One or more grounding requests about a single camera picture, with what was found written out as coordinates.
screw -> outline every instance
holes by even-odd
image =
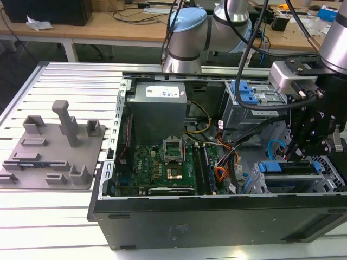
[[[322,92],[320,92],[319,90],[317,90],[317,95],[318,97],[322,98],[324,95],[322,94]]]
[[[299,95],[300,95],[303,99],[307,98],[305,92],[303,92],[302,90],[299,91]]]

blue box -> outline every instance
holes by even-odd
[[[337,12],[338,10],[330,9],[329,6],[323,5],[317,14],[317,17],[322,20],[333,22],[335,20]]]

floor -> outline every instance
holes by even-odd
[[[27,49],[32,53],[37,61],[66,61],[63,48],[59,48],[55,43],[41,42],[23,42]],[[0,113],[5,109],[8,103],[16,95],[17,91],[24,84],[28,76],[36,67],[34,60],[23,49],[19,42],[15,43],[17,51],[11,53],[4,48],[0,41]],[[108,56],[109,46],[99,46],[105,57],[98,60],[98,53],[87,44],[77,44],[76,51],[80,62],[114,62],[114,63],[139,63],[139,64],[159,64],[160,49],[149,47],[127,47],[115,46],[115,56]],[[212,56],[211,61],[206,62],[207,53],[201,56],[202,65],[208,66],[227,66],[237,67],[241,58],[241,53],[236,54],[219,54],[217,57]],[[256,54],[250,67],[266,67],[272,64],[271,59],[265,59],[260,66],[260,55]]]

wooden table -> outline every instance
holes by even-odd
[[[297,8],[301,0],[292,0]],[[333,7],[339,7],[340,3],[327,1],[313,1],[313,5],[327,4]],[[124,15],[132,15],[139,10],[125,10]],[[151,17],[151,14],[140,13],[131,17],[124,17],[127,20],[140,20]],[[54,29],[34,31],[24,23],[11,23],[5,18],[11,30],[22,41],[38,42],[56,42],[62,43],[69,62],[77,62],[77,54],[74,44],[104,44],[109,46],[142,46],[142,47],[161,47],[166,33],[164,23],[155,23],[150,25],[134,25],[112,18],[111,13],[94,12],[91,19],[84,27],[75,27],[70,25],[53,24]],[[159,18],[161,21],[167,21],[167,15]],[[286,50],[313,50],[307,43],[304,35],[299,31],[297,24],[289,23],[286,31],[272,31],[267,26],[266,36],[271,41],[271,49],[276,51]],[[14,41],[15,37],[11,34],[3,21],[0,21],[0,39]],[[324,36],[316,36],[319,43],[323,42]]]
[[[292,4],[296,8],[307,10],[307,7],[303,7],[300,3],[302,0],[291,0]],[[313,1],[311,5],[328,5],[330,7],[339,8],[341,3],[328,2],[328,1]],[[300,50],[300,51],[313,51],[312,46],[308,43],[306,37],[301,32],[299,26],[296,23],[289,22],[284,32],[273,31],[270,25],[266,26],[265,35],[271,41],[271,49],[277,50]],[[318,43],[322,44],[325,39],[325,35],[314,36]],[[255,46],[260,43],[259,39],[254,42]]]

computer case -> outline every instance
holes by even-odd
[[[84,26],[92,15],[91,0],[2,0],[13,23],[25,23],[27,15],[37,21]]]

